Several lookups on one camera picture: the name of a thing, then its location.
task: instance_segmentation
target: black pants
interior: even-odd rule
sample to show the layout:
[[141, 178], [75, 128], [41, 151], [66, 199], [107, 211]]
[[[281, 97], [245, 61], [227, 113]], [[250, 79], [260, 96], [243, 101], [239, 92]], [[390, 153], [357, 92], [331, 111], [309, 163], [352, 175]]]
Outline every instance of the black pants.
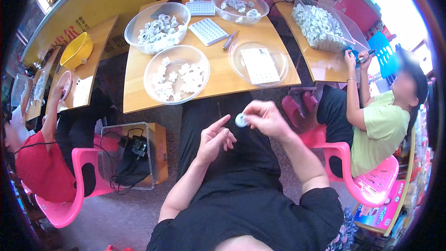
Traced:
[[237, 114], [253, 100], [249, 92], [189, 101], [183, 104], [177, 181], [184, 175], [200, 146], [201, 131], [226, 114], [231, 119], [225, 124], [237, 142], [234, 149], [221, 149], [210, 164], [203, 184], [192, 202], [206, 196], [241, 188], [266, 187], [282, 191], [281, 170], [271, 149], [269, 138], [257, 129], [235, 125]]
[[[102, 91], [96, 88], [92, 92], [89, 106], [61, 112], [54, 138], [73, 176], [75, 175], [71, 157], [73, 148], [93, 147], [96, 121], [107, 115], [111, 105], [110, 98], [104, 97]], [[85, 196], [88, 196], [93, 192], [96, 185], [94, 169], [83, 167], [82, 175]]]
[[[326, 142], [346, 142], [353, 144], [353, 125], [347, 120], [347, 92], [325, 85], [319, 102], [316, 119], [327, 125]], [[342, 160], [329, 158], [331, 172], [342, 178]]]

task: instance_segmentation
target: hand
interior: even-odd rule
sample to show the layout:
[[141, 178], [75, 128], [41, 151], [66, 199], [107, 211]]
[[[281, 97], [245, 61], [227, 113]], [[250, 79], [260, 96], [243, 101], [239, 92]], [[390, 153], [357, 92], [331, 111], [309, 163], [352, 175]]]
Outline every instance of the hand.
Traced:
[[230, 118], [231, 116], [227, 114], [201, 132], [201, 142], [196, 159], [211, 163], [217, 158], [220, 151], [220, 145], [223, 145], [225, 151], [227, 151], [228, 148], [234, 148], [232, 144], [237, 142], [237, 139], [229, 129], [223, 127]]
[[356, 70], [356, 57], [351, 50], [345, 51], [344, 60], [350, 72]]
[[282, 140], [288, 136], [289, 132], [292, 132], [272, 101], [253, 100], [246, 106], [243, 113], [246, 114], [244, 119], [251, 129], [257, 128], [266, 136]]
[[51, 100], [59, 103], [60, 97], [63, 93], [63, 86], [56, 86], [51, 93]]
[[360, 57], [365, 58], [365, 61], [360, 64], [360, 69], [365, 70], [367, 72], [368, 67], [370, 66], [371, 56], [368, 54], [367, 50], [363, 50], [362, 52], [360, 52], [358, 54], [358, 58], [360, 58]]

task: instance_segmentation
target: baseball cap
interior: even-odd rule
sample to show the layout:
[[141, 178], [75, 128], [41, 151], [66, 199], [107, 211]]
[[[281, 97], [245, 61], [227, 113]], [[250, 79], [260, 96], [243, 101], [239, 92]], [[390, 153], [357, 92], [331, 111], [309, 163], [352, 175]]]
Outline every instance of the baseball cap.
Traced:
[[414, 78], [418, 103], [424, 103], [428, 92], [427, 78], [420, 67], [420, 60], [416, 54], [408, 50], [396, 51], [389, 57], [387, 64], [407, 72]]

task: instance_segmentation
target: pink slipper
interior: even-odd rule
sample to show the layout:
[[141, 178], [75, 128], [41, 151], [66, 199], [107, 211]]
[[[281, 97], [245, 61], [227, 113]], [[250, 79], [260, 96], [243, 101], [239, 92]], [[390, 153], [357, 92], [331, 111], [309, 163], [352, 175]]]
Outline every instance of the pink slipper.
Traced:
[[316, 98], [311, 94], [311, 92], [305, 92], [302, 96], [302, 99], [304, 100], [305, 106], [307, 107], [308, 111], [310, 113], [313, 112], [313, 109], [315, 108], [315, 104], [317, 104]]
[[291, 121], [291, 124], [293, 124], [294, 127], [299, 128], [299, 126], [296, 124], [295, 115], [296, 113], [300, 113], [301, 109], [296, 101], [294, 101], [293, 97], [287, 95], [282, 98], [282, 109], [285, 111], [286, 115]]

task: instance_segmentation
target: gray carpet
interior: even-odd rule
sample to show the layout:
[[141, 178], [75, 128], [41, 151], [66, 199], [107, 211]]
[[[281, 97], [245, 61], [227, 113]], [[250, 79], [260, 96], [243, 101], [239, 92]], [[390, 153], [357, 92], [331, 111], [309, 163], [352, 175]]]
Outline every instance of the gray carpet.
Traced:
[[[289, 51], [292, 59], [297, 59], [298, 53]], [[84, 201], [82, 210], [69, 226], [60, 230], [64, 237], [67, 250], [78, 247], [81, 251], [102, 251], [109, 244], [117, 250], [126, 247], [135, 251], [145, 250], [150, 235], [155, 227], [159, 210], [170, 188], [176, 179], [178, 138], [181, 126], [181, 106], [162, 106], [131, 114], [122, 114], [125, 66], [127, 53], [103, 60], [98, 69], [98, 77], [102, 86], [106, 87], [114, 101], [118, 114], [117, 124], [132, 122], [156, 122], [167, 130], [167, 160], [169, 164], [169, 179], [156, 185], [151, 191], [132, 189], [123, 196], [109, 193]], [[308, 69], [301, 59], [298, 73], [304, 86], [311, 85]], [[288, 88], [272, 88], [253, 91], [255, 99], [275, 101], [281, 107], [282, 98], [287, 95]], [[300, 93], [294, 93], [296, 101], [301, 102]], [[281, 182], [284, 194], [298, 203], [301, 195], [301, 184], [298, 181], [291, 164], [282, 148], [274, 139], [271, 140], [272, 149], [277, 155], [282, 169]], [[348, 194], [343, 184], [333, 184], [339, 195], [343, 207], [352, 207], [354, 199]]]

